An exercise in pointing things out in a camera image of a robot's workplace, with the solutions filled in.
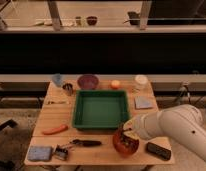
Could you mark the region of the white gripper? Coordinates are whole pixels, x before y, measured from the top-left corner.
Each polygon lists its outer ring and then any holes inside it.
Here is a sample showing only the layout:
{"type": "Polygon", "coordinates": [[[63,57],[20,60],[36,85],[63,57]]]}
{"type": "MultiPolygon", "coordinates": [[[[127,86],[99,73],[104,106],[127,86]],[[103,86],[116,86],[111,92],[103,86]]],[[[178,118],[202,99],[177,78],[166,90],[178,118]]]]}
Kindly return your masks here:
{"type": "Polygon", "coordinates": [[[141,116],[135,116],[123,124],[123,134],[134,140],[139,138],[148,140],[149,134],[145,130],[144,121],[141,116]]]}

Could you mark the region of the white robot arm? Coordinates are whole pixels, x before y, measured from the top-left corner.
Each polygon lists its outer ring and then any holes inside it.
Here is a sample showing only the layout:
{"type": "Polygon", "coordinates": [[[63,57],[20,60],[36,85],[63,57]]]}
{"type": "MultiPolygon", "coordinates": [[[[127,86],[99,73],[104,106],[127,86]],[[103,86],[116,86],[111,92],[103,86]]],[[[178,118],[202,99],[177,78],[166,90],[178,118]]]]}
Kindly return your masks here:
{"type": "Polygon", "coordinates": [[[157,112],[137,114],[123,124],[124,135],[134,140],[169,137],[206,162],[206,130],[201,111],[184,104],[157,112]]]}

